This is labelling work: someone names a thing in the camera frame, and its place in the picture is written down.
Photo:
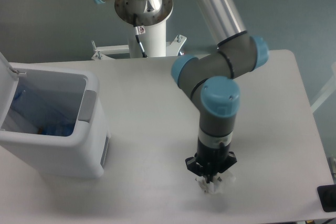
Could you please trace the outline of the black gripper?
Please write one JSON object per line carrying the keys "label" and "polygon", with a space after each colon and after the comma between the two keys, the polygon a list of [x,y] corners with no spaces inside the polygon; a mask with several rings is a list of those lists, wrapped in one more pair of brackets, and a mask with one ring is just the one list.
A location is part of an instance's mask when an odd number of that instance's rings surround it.
{"label": "black gripper", "polygon": [[201,140],[197,142],[197,152],[195,157],[189,157],[185,160],[187,169],[199,177],[204,177],[206,183],[216,179],[221,174],[237,163],[234,152],[229,151],[230,143],[225,146],[220,143],[217,148],[210,148],[203,144]]}

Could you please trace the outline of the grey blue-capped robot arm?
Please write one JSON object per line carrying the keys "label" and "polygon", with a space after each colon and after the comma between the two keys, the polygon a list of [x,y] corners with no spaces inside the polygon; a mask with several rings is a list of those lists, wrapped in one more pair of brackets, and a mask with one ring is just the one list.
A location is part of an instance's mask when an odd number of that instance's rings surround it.
{"label": "grey blue-capped robot arm", "polygon": [[[94,0],[103,4],[109,0]],[[207,184],[233,166],[237,159],[229,150],[240,89],[235,78],[264,65],[269,57],[266,42],[248,34],[233,0],[197,0],[217,44],[203,58],[179,56],[171,75],[177,86],[200,112],[197,152],[186,167]],[[165,57],[166,20],[172,0],[114,0],[116,14],[128,25],[131,58]]]}

